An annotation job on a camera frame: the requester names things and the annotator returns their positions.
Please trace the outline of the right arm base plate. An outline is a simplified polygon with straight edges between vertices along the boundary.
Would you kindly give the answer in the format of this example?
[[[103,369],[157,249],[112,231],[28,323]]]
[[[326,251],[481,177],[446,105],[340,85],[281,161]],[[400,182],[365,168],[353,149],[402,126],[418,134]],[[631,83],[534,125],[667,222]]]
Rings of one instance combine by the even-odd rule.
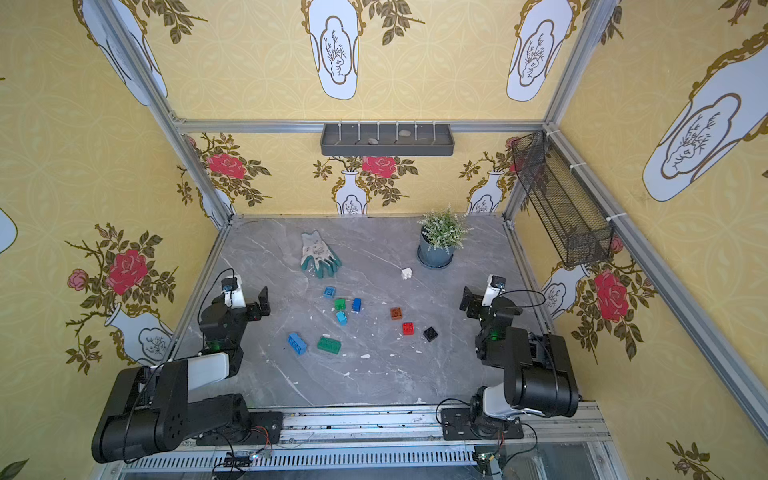
[[[474,413],[469,407],[449,406],[438,413],[443,439],[457,440],[518,440],[524,437],[519,420],[500,420]]]

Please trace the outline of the potted plant grey pot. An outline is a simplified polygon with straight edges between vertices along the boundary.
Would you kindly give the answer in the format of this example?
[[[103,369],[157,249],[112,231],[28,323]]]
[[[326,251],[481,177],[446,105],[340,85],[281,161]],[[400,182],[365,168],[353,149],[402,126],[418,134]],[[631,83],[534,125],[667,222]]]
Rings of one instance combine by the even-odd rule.
[[[450,208],[425,214],[419,224],[421,239],[417,256],[430,269],[447,267],[455,251],[463,248],[464,239],[470,231],[466,217]]]

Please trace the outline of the green white work glove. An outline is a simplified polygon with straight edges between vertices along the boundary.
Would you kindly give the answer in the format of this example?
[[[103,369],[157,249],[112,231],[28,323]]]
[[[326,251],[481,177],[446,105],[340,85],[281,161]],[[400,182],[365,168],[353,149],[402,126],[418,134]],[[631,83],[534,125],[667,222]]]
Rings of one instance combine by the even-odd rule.
[[[301,269],[312,269],[317,278],[334,277],[342,266],[339,256],[323,240],[320,233],[302,233]]]

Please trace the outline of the aluminium front rail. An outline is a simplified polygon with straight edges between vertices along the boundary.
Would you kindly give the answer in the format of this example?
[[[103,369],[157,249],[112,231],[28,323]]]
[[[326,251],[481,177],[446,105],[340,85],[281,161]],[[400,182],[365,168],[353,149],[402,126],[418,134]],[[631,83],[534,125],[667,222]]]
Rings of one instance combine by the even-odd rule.
[[[504,433],[471,426],[468,407],[440,405],[256,409],[267,428],[241,442],[201,438],[129,464],[97,465],[93,479],[129,475],[233,479],[249,473],[468,466],[486,478],[625,479],[607,424],[594,403],[571,418],[517,414]]]

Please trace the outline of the grey wall shelf tray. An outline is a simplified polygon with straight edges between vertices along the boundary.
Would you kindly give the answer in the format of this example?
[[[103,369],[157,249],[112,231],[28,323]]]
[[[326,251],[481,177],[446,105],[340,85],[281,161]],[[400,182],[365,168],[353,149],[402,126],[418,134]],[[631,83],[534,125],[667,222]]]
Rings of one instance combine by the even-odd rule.
[[[455,139],[449,123],[357,121],[325,123],[320,138],[324,156],[452,156]]]

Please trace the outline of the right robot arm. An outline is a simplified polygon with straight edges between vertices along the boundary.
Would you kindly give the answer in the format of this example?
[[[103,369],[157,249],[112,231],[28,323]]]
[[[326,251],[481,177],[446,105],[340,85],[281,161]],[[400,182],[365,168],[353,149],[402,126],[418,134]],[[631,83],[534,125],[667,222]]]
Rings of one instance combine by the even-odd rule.
[[[463,290],[459,309],[480,323],[477,358],[503,371],[501,383],[480,388],[470,402],[469,425],[483,434],[508,430],[519,415],[572,417],[578,410],[580,394],[565,339],[514,326],[525,308],[505,291]]]

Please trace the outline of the green 2x4 brick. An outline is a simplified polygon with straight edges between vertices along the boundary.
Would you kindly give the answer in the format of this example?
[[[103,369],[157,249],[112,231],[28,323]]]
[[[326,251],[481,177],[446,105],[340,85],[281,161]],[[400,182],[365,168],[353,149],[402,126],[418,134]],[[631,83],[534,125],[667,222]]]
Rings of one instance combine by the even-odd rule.
[[[317,343],[317,348],[321,351],[337,355],[341,350],[341,342],[333,338],[321,337]]]

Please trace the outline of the black 2x2 brick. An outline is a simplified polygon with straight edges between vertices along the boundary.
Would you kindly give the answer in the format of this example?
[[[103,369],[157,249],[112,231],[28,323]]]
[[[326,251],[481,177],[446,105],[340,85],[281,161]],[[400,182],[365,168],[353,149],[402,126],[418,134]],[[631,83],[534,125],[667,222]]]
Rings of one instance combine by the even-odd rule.
[[[432,342],[438,337],[438,332],[434,327],[428,327],[423,331],[423,336],[428,342]]]

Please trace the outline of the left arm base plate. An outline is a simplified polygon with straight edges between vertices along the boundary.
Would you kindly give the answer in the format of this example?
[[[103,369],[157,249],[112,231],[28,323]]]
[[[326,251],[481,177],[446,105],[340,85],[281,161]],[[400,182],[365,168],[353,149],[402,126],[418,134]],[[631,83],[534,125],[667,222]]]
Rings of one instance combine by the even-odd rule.
[[[284,414],[279,411],[250,412],[247,420],[192,437],[198,446],[265,445],[280,441]]]

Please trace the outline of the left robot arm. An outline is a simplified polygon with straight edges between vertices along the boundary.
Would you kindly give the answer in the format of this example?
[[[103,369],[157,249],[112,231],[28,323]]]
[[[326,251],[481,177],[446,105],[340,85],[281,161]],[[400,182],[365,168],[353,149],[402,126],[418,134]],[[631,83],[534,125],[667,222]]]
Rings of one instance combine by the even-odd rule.
[[[202,312],[204,343],[198,355],[119,372],[92,439],[96,462],[172,451],[189,438],[201,437],[212,445],[213,433],[233,444],[253,433],[268,444],[275,439],[267,427],[256,423],[239,393],[189,400],[190,391],[237,375],[247,325],[271,313],[267,288],[255,302],[241,306],[228,304],[225,297],[219,295]]]

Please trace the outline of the light blue 2x4 brick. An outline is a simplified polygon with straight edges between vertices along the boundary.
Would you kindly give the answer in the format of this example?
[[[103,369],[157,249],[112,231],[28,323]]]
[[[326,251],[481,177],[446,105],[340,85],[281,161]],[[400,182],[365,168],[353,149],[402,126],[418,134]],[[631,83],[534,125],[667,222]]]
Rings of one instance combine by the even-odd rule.
[[[299,356],[305,354],[308,351],[307,343],[296,332],[292,332],[288,335],[288,344]]]

